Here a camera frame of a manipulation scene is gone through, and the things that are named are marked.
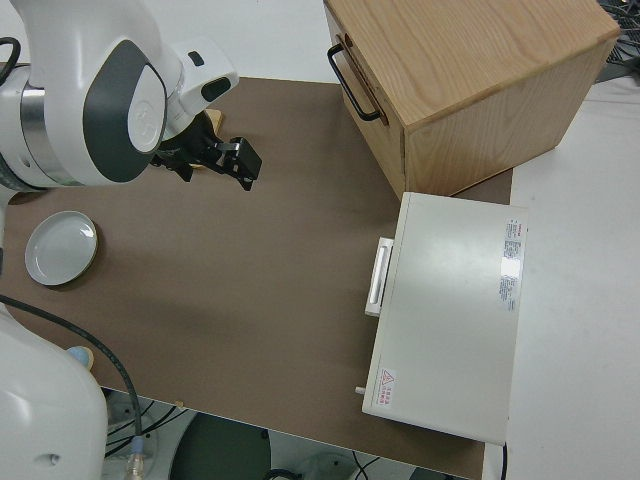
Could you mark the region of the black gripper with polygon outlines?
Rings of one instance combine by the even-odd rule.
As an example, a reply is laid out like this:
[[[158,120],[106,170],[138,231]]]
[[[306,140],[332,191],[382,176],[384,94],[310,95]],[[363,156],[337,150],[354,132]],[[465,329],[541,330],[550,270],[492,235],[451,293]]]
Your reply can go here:
[[[262,160],[244,137],[221,142],[210,117],[199,113],[180,134],[160,143],[150,164],[164,166],[185,182],[191,181],[192,165],[204,166],[234,177],[245,191],[250,191],[254,179],[259,177]]]

